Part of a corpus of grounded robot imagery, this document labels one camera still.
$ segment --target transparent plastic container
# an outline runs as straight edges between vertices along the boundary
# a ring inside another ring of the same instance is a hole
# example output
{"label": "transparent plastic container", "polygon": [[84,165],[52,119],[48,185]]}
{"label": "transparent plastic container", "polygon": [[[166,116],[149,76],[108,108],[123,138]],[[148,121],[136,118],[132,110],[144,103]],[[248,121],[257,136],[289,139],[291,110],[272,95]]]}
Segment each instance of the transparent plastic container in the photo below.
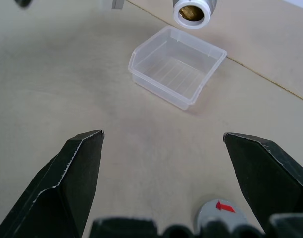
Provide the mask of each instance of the transparent plastic container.
{"label": "transparent plastic container", "polygon": [[226,55],[219,47],[167,26],[134,50],[128,69],[137,84],[186,110]]}

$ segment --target red arrow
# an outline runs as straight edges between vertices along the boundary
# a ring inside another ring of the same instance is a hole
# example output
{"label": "red arrow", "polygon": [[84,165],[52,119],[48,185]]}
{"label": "red arrow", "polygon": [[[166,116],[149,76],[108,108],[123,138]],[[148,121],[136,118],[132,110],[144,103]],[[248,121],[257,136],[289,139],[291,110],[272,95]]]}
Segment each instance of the red arrow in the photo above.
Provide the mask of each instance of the red arrow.
{"label": "red arrow", "polygon": [[228,206],[228,205],[225,205],[225,204],[221,204],[220,201],[217,202],[216,208],[217,208],[218,210],[220,210],[220,211],[221,211],[221,210],[225,210],[225,211],[228,211],[228,212],[234,212],[234,213],[235,213],[233,207]]}

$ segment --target brass insert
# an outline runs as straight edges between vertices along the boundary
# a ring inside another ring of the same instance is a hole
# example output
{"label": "brass insert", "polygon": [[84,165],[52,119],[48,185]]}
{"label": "brass insert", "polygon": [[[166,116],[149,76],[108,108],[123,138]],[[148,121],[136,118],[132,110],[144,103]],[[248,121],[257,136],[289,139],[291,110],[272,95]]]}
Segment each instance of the brass insert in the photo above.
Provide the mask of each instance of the brass insert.
{"label": "brass insert", "polygon": [[196,6],[184,6],[179,10],[179,13],[188,21],[200,21],[204,19],[203,11]]}

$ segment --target white cylindrical fitting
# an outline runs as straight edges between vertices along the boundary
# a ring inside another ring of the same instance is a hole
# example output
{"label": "white cylindrical fitting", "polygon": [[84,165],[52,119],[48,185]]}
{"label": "white cylindrical fitting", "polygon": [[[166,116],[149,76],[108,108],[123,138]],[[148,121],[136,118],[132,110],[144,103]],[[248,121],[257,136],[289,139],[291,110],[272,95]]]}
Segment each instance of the white cylindrical fitting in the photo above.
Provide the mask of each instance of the white cylindrical fitting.
{"label": "white cylindrical fitting", "polygon": [[[200,29],[209,23],[215,10],[216,2],[217,0],[173,0],[173,17],[179,25],[185,28]],[[196,9],[195,14],[198,13],[200,18],[190,20],[184,17],[181,11],[186,9],[186,7]]]}

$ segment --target clear plastic bin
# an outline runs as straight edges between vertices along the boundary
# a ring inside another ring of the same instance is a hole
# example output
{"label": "clear plastic bin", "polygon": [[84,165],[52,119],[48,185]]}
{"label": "clear plastic bin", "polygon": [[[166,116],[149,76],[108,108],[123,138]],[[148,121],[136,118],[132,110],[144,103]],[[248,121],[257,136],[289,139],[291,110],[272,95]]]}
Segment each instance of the clear plastic bin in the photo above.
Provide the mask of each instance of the clear plastic bin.
{"label": "clear plastic bin", "polygon": [[219,47],[167,26],[134,50],[128,69],[137,84],[186,110],[226,55]]}

